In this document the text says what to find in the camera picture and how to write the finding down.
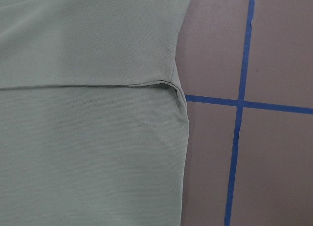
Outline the olive green long-sleeve shirt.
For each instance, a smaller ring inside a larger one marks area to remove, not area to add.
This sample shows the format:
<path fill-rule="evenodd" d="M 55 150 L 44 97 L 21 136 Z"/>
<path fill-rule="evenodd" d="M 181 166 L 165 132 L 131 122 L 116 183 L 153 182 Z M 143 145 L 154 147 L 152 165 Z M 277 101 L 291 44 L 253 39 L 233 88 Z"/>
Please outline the olive green long-sleeve shirt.
<path fill-rule="evenodd" d="M 191 0 L 0 0 L 0 223 L 178 226 Z"/>

